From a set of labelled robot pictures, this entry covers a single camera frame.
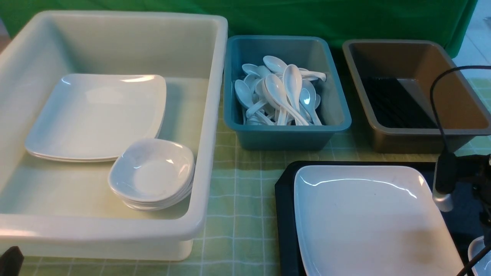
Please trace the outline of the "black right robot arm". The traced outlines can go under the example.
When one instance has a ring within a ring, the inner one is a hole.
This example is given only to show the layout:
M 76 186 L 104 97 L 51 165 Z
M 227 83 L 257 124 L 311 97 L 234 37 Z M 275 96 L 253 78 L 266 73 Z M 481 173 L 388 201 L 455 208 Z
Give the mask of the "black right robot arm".
M 491 242 L 491 165 L 490 155 L 468 155 L 456 158 L 457 179 L 470 183 L 475 199 L 479 200 L 482 211 L 479 215 L 483 227 L 484 245 Z

